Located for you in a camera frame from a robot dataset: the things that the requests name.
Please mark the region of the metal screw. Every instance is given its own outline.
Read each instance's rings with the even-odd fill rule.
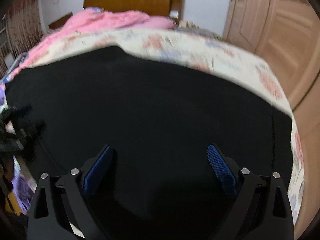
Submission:
[[[79,173],[79,169],[75,168],[71,170],[72,175],[77,175]]]
[[[48,173],[44,172],[41,174],[41,179],[46,179],[48,177]]]
[[[277,173],[277,172],[274,172],[274,173],[273,173],[273,176],[274,176],[276,179],[279,179],[279,178],[280,178],[280,174]]]
[[[250,173],[250,171],[247,169],[247,168],[242,168],[241,169],[241,172],[244,174],[244,175],[248,175]]]

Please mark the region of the blue gripper pad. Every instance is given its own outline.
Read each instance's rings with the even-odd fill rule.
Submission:
[[[208,147],[208,160],[216,174],[224,192],[227,195],[237,194],[236,190],[236,177],[231,172],[230,168],[221,157],[219,151],[214,147],[214,145],[209,145]]]
[[[87,175],[83,178],[82,196],[84,198],[94,195],[97,191],[103,176],[106,174],[106,171],[112,163],[112,156],[113,149],[110,146],[106,147]]]

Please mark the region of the bed sheet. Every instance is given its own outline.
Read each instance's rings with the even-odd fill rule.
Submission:
[[[300,137],[290,104],[277,78],[268,64],[254,54],[222,41],[171,30],[121,29],[96,33],[73,33],[55,41],[36,55],[35,60],[18,67],[9,79],[14,78],[25,67],[46,65],[66,57],[113,45],[120,46],[125,52],[136,57],[176,63],[219,76],[250,90],[289,115],[292,118],[293,168],[288,196],[293,220],[294,223],[296,222],[304,189]]]

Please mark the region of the cabinet door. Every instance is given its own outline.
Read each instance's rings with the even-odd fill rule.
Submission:
[[[227,41],[255,52],[268,15],[270,0],[236,0]]]
[[[320,20],[306,0],[272,0],[256,54],[268,62],[294,109],[320,69]]]

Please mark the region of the black fabric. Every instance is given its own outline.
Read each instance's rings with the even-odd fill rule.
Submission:
[[[13,125],[44,120],[28,158],[35,179],[81,167],[104,144],[113,168],[89,203],[116,239],[205,239],[226,197],[207,160],[216,143],[255,174],[292,170],[290,117],[224,79],[109,47],[34,69],[6,89],[31,104]]]

